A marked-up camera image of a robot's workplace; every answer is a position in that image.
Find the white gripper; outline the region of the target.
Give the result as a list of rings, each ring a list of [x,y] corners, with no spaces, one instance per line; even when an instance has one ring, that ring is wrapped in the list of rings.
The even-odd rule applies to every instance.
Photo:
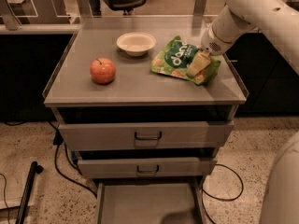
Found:
[[[249,23],[237,17],[227,6],[213,20],[201,38],[201,48],[192,59],[187,69],[189,77],[195,77],[211,63],[211,55],[220,56],[235,41],[249,31]]]

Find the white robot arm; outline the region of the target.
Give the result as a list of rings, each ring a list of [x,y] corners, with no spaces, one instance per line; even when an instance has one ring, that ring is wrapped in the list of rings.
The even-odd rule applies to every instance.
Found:
[[[205,30],[188,74],[193,77],[244,33],[260,29],[299,74],[299,13],[286,0],[225,0]],[[259,224],[299,224],[299,133],[278,151],[265,187]]]

